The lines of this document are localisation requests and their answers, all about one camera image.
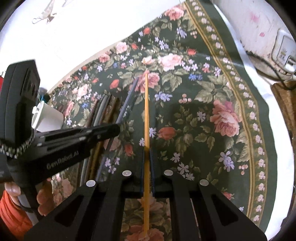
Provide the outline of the person's left hand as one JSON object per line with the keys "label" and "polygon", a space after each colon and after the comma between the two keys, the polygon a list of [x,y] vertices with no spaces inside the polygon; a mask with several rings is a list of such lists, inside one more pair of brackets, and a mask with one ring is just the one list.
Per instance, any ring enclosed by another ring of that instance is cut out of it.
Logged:
{"label": "person's left hand", "polygon": [[[14,182],[5,182],[4,188],[13,203],[13,207],[21,210],[20,201],[18,199],[21,195],[20,187]],[[37,202],[39,204],[38,212],[42,216],[48,215],[55,208],[51,178],[47,178],[46,181],[43,182],[43,186],[37,194]]]}

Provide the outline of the orange sleeve forearm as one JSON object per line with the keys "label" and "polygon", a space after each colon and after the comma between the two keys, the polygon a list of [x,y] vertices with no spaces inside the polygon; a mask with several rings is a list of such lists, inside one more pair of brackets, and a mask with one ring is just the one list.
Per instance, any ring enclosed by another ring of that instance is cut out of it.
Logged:
{"label": "orange sleeve forearm", "polygon": [[6,191],[1,197],[1,219],[17,240],[23,240],[33,226],[26,212],[14,204]]}

